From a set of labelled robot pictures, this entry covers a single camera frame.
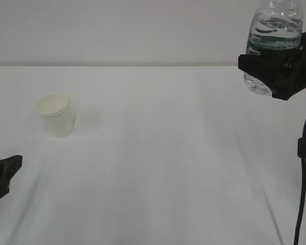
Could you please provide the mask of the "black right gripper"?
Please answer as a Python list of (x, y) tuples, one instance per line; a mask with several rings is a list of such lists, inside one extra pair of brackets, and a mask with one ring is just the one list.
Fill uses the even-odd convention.
[(241, 54), (238, 68), (272, 90), (272, 97), (287, 101), (306, 89), (306, 32), (298, 48), (274, 56)]

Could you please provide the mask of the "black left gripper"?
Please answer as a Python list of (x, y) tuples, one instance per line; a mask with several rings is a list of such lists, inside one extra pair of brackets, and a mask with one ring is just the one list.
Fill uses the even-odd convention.
[(21, 169), (22, 156), (15, 155), (0, 160), (0, 199), (10, 191), (10, 179)]

